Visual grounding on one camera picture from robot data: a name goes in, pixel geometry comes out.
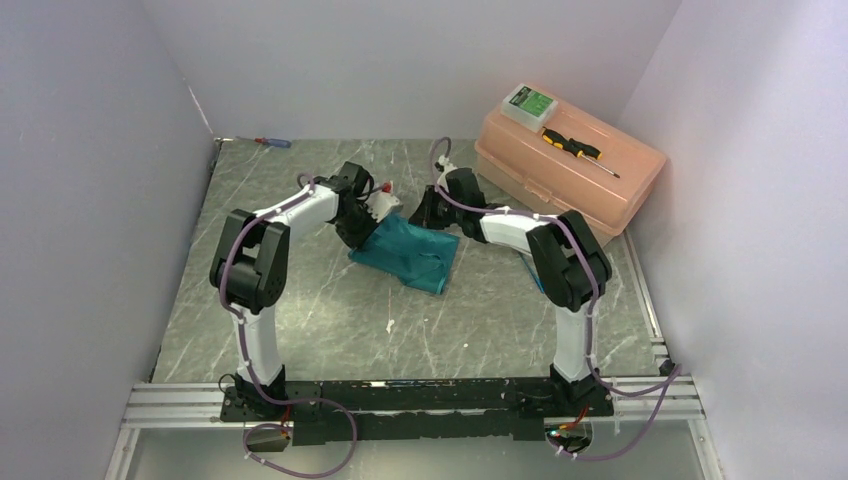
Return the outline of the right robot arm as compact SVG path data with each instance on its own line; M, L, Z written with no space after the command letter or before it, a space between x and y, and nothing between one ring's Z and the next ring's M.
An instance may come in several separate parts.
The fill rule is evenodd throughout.
M551 401L564 415L578 413L590 395L603 393L587 361L595 350L593 310L612 274L587 221L575 210L546 215L489 204L467 167L435 166L433 176L411 222L433 230L457 226L474 241L531 258L542 292L556 307Z

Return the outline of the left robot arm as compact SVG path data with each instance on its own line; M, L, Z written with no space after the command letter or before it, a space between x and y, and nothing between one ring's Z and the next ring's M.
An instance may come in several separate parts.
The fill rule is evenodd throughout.
M378 184L351 162L329 177L303 173L297 180L299 190L279 203L230 212L209 273L234 323L236 389L264 420L279 417L289 401L275 312L286 287L292 244L331 225L347 248L357 250L402 205L391 183Z

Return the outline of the teal cloth napkin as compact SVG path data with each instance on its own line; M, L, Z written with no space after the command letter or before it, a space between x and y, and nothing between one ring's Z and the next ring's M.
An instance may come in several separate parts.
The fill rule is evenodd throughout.
M455 235L413 225L393 213L348 258L392 275L407 287L439 295L448 283L459 242Z

